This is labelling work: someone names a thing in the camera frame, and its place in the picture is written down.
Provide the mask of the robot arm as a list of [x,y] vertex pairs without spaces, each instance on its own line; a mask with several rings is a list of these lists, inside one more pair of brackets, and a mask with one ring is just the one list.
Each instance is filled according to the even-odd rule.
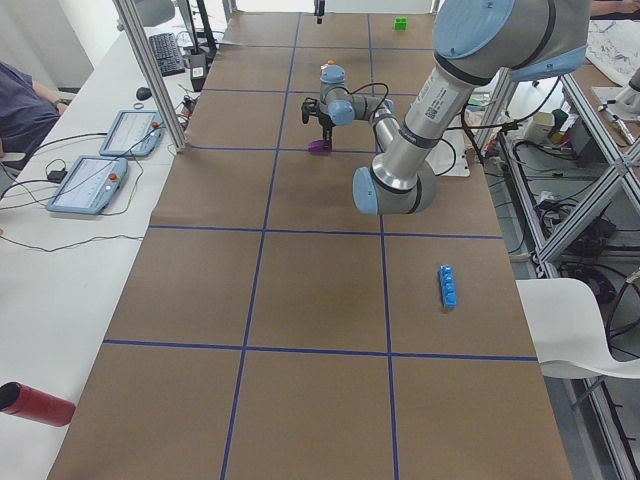
[[313,15],[316,19],[316,23],[321,25],[325,16],[325,8],[326,1],[325,0],[314,0],[314,12]]
[[436,193],[427,157],[471,93],[501,68],[515,82],[576,70],[584,61],[590,16],[587,1],[446,2],[435,19],[435,66],[403,121],[386,100],[349,92],[342,67],[323,66],[316,115],[328,129],[367,121],[381,148],[354,174],[357,209],[367,215],[424,210]]

